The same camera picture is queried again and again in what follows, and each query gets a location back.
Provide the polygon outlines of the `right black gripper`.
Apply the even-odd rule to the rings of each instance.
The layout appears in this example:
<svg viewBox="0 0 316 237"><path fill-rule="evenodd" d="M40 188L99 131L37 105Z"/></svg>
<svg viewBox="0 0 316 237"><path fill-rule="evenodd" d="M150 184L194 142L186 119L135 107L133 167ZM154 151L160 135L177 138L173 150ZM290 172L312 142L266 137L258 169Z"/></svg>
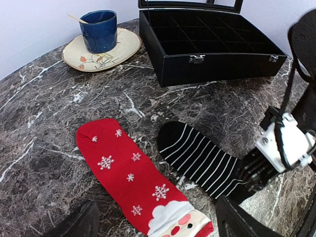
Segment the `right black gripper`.
<svg viewBox="0 0 316 237"><path fill-rule="evenodd" d="M316 128L316 112L300 111L298 108L293 110L294 117L298 119L298 125L304 131ZM256 192L264 189L268 182L279 173L268 162L264 155L254 148L242 160L240 165L240 177L246 182L244 195L239 196L238 203L242 203L247 198L253 196Z"/></svg>

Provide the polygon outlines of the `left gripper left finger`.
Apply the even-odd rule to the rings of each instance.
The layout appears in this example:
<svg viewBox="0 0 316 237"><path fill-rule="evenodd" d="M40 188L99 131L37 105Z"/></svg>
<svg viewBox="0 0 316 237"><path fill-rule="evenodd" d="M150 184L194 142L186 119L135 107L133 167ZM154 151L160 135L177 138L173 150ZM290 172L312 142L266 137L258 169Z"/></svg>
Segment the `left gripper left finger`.
<svg viewBox="0 0 316 237"><path fill-rule="evenodd" d="M96 237L99 228L97 203L86 201L61 223L44 234L45 237Z"/></svg>

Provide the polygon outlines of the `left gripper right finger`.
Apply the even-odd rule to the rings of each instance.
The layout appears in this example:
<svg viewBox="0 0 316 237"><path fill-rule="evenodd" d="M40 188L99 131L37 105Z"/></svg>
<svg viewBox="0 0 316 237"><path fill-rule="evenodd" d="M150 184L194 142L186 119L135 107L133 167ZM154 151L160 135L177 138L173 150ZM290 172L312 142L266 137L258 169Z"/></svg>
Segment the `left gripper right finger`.
<svg viewBox="0 0 316 237"><path fill-rule="evenodd" d="M221 196L216 202L219 236L229 237L279 237L279 233L264 226L234 201Z"/></svg>

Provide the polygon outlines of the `black white striped sock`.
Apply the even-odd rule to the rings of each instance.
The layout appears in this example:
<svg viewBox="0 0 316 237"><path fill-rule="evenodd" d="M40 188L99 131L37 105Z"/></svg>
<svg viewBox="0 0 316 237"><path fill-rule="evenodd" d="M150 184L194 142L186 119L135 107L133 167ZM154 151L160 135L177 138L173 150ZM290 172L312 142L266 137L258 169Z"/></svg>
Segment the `black white striped sock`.
<svg viewBox="0 0 316 237"><path fill-rule="evenodd" d="M214 199L227 196L242 203L255 194L239 176L241 160L185 123L170 121L160 128L158 151L172 168Z"/></svg>

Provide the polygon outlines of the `red Santa Christmas sock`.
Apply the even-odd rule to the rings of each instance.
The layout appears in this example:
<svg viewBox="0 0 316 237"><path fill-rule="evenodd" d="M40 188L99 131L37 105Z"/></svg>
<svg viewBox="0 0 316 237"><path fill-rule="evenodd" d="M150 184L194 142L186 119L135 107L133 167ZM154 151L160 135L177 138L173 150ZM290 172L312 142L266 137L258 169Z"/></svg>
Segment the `red Santa Christmas sock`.
<svg viewBox="0 0 316 237"><path fill-rule="evenodd" d="M137 230L149 237L211 235L211 220L157 170L117 120L80 126L76 142L94 176Z"/></svg>

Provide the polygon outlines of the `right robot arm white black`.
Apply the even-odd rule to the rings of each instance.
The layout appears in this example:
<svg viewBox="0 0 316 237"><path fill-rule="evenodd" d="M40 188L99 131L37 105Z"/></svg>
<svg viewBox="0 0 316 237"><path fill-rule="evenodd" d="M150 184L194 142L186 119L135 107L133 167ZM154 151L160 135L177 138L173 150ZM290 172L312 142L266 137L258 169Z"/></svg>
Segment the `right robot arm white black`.
<svg viewBox="0 0 316 237"><path fill-rule="evenodd" d="M281 108L240 166L238 194L228 196L238 204L265 188L278 175L309 165L316 167L316 11L303 15L288 31L293 55ZM294 74L309 83L292 113L285 109L289 101Z"/></svg>

